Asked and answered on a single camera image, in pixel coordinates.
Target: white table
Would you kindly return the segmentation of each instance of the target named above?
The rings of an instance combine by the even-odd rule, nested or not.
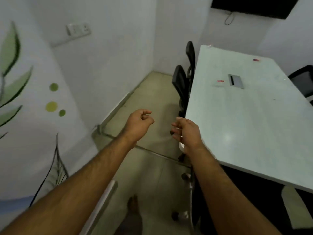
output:
[[[313,192],[313,107],[274,60],[202,45],[186,118],[222,165]]]

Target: wire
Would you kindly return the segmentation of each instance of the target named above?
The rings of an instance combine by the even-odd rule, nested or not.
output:
[[[233,14],[233,19],[232,19],[232,21],[231,21],[230,23],[226,24],[226,21],[228,20],[228,18],[229,18],[232,14]],[[224,21],[224,24],[225,24],[225,25],[230,25],[231,23],[233,23],[234,19],[235,19],[235,13],[234,13],[233,11],[231,11],[231,12],[228,14],[226,20]]]

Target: yellow circle painting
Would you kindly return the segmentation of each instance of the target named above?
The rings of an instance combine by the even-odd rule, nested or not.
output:
[[[57,108],[58,108],[58,104],[56,102],[49,102],[46,105],[46,111],[48,112],[54,112],[57,110]]]

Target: television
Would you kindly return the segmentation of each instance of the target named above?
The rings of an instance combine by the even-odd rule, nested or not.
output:
[[[213,0],[215,9],[286,19],[298,0]]]

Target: hairy arm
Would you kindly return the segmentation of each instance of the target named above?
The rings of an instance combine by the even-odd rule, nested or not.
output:
[[[132,113],[119,136],[88,164],[21,214],[1,235],[79,234],[127,153],[154,120]]]
[[[185,145],[218,234],[281,234],[223,171],[202,143],[199,127],[183,118],[172,125],[173,137]]]

